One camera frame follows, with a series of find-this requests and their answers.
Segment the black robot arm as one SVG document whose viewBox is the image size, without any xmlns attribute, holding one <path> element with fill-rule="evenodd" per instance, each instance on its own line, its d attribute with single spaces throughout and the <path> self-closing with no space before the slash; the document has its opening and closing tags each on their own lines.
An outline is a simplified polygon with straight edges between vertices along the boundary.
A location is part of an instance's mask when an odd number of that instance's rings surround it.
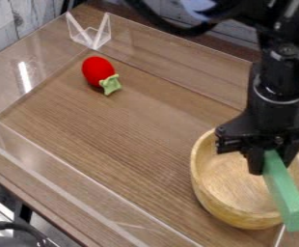
<svg viewBox="0 0 299 247">
<path fill-rule="evenodd" d="M 180 0 L 200 23 L 165 21 L 144 0 L 125 0 L 137 13 L 174 35 L 193 37 L 233 19 L 256 32 L 260 60 L 252 64 L 241 113 L 214 128 L 216 151 L 237 151 L 248 171 L 264 171 L 264 152 L 289 165 L 299 151 L 299 0 Z"/>
</svg>

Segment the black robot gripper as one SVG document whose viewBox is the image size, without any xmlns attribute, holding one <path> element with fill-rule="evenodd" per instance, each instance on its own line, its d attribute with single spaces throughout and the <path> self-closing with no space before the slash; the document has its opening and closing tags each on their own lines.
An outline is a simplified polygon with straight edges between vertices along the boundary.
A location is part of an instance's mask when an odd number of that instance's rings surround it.
<svg viewBox="0 0 299 247">
<path fill-rule="evenodd" d="M 249 93 L 244 110 L 214 128 L 214 135 L 218 153 L 245 152 L 252 175 L 262 174 L 262 149 L 278 149 L 284 167 L 288 167 L 299 152 L 299 98 L 273 101 Z"/>
</svg>

